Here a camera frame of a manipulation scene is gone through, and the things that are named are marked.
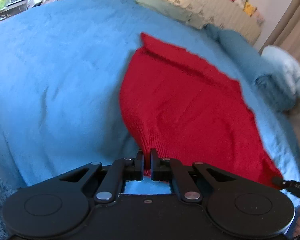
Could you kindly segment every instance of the mattress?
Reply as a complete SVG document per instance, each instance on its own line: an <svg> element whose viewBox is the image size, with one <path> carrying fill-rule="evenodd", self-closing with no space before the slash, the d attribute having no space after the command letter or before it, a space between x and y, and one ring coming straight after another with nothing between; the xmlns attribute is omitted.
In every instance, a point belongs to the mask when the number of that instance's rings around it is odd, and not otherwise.
<svg viewBox="0 0 300 240"><path fill-rule="evenodd" d="M300 181L299 147L285 116L271 110L204 30L134 0L62 0L0 23L0 178L14 188L30 186L92 161L109 165L136 155L118 95L141 32L239 80L264 148L285 179ZM166 184L149 184L131 182L126 190L169 192Z"/></svg>

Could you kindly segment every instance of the silver bolt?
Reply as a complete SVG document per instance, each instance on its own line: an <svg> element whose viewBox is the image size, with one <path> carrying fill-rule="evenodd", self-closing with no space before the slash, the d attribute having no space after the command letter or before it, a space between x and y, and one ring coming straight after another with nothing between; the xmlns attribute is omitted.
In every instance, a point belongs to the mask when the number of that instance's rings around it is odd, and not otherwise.
<svg viewBox="0 0 300 240"><path fill-rule="evenodd" d="M100 200L109 200L112 197L112 194L108 191L101 191L99 193L97 193L97 199Z"/></svg>
<svg viewBox="0 0 300 240"><path fill-rule="evenodd" d="M196 200L196 199L200 198L200 194L195 191L189 191L185 194L185 198L189 199L189 200Z"/></svg>

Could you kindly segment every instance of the red garment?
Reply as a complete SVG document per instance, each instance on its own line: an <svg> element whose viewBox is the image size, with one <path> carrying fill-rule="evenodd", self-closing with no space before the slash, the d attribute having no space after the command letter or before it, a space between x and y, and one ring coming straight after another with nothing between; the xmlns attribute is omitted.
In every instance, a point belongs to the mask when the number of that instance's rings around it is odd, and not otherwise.
<svg viewBox="0 0 300 240"><path fill-rule="evenodd" d="M273 186L282 177L263 149L254 115L239 82L206 60L145 33L132 57L121 91L122 117L145 153L192 165L202 161Z"/></svg>

